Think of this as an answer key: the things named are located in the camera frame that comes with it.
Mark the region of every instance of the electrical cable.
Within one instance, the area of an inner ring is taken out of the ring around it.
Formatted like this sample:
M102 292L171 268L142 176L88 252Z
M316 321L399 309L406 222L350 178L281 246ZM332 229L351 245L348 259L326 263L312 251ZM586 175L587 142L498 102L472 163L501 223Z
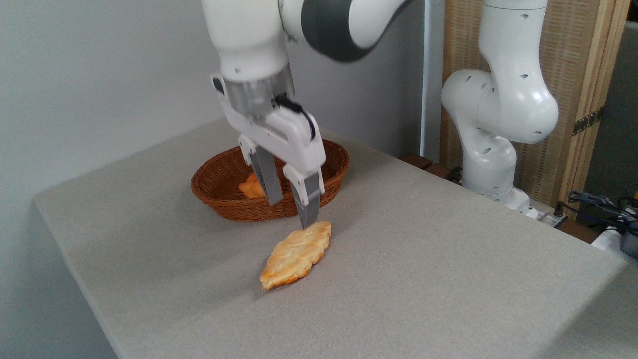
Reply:
M304 117L306 117L306 120L308 120L308 125L310 126L310 140L312 141L313 139L315 139L315 136L316 136L315 126L313 125L313 122L310 120L310 116L308 116L308 113L304 111L301 105L299 105L297 102L293 102L291 99L288 98L288 95L286 95L285 93L282 95L276 96L274 101L279 106L286 107L287 109L291 110L294 113L303 114Z
M608 227L621 229L622 231L628 231L629 233L633 234L634 236L638 236L638 231L635 230L635 226L632 225L632 224L625 224L626 221L624 221L624 220L621 221L621 222L611 222L611 221L608 221L608 220L603 220L603 219L600 219L600 218L592 217L592 216L588 215L587 213L584 213L584 212L579 211L579 210L577 210L575 208L572 208L572 207L568 206L567 204L565 204L563 202L559 202L559 204L563 208L566 208L566 209L568 209L568 210L570 210L570 211L572 211L572 212L574 212L576 214L582 215L583 217L585 217L587 219L593 220L593 221L601 223L601 224L605 224Z

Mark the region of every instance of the table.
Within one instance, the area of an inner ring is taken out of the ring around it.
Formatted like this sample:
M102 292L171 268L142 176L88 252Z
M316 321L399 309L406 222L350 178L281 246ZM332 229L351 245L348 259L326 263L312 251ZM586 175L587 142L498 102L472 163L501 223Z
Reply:
M235 223L191 193L218 121L36 205L120 358L635 358L638 268L329 131L351 167L325 257L259 274L297 218Z

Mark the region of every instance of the croissant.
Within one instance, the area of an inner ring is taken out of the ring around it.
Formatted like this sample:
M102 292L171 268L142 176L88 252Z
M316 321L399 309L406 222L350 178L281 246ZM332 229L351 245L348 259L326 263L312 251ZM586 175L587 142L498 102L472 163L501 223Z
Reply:
M263 193L262 186L259 185L257 176L254 173L251 173L250 176L248 176L245 183L241 183L239 185L239 190L247 199L266 197Z
M290 233L272 251L259 280L262 287L289 284L305 277L310 267L323 258L323 251L330 245L332 224L317 222L303 231Z

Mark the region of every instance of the black cable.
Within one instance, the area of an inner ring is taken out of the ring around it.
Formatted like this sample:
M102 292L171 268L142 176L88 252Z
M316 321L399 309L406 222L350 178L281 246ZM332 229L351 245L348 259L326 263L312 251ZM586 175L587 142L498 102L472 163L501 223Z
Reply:
M306 120L308 120L308 125L310 126L310 140L312 141L313 139L315 139L315 136L316 136L315 125L313 124L312 120L310 120L310 116L308 116L308 113L304 111L301 105L299 105L297 102L292 102L292 100L289 99L288 95L286 95L285 93L282 95L275 96L274 101L279 106L285 107L296 114L300 114L300 113L303 114L304 117L306 117Z
M590 219L590 220L593 220L593 221L599 222L599 223L601 223L601 224L605 224L605 225L607 225L607 226L609 226L609 227L615 227L615 228L618 228L618 229L622 229L622 230L624 230L624 231L626 231L626 230L631 230L631 232L632 232L632 234L633 234L633 230L634 230L634 228L633 228L632 226L630 226L630 225L623 225L623 224L625 223L624 221L623 221L622 223L619 223L619 222L611 222L611 221L608 221L608 220L603 220L603 219L600 219L600 218L592 217L592 216L588 215L587 213L584 213L584 212L579 211L579 210L577 210L577 209L575 209L575 208L572 208L572 207L570 207L570 206L567 206L567 205L566 205L565 203L563 203L563 202L559 202L559 203L560 203L560 204L561 204L564 208L566 208L566 209L568 209L568 210L570 210L570 211L572 211L572 212L574 212L574 213L577 213L577 214L579 214L579 215L582 215L582 216L584 216L584 217L586 217L586 218L588 218L588 219Z
M456 180L457 182L461 182L462 173L463 173L463 169L461 168L461 166L452 167L450 172L448 172L447 175L445 176L445 179L447 181Z
M635 192L633 193L629 192L629 190L634 186L638 186L638 183L632 183L631 185L627 186L627 188L625 189L625 194L627 195L627 197L633 198L635 196Z

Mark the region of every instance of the white wall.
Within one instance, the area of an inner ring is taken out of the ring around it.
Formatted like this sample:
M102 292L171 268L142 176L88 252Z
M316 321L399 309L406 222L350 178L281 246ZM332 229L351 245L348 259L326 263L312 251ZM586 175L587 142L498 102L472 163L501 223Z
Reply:
M0 8L0 357L114 358L32 200L222 117L201 4ZM297 99L327 128L393 155L417 151L422 14L411 4L350 66L293 47Z

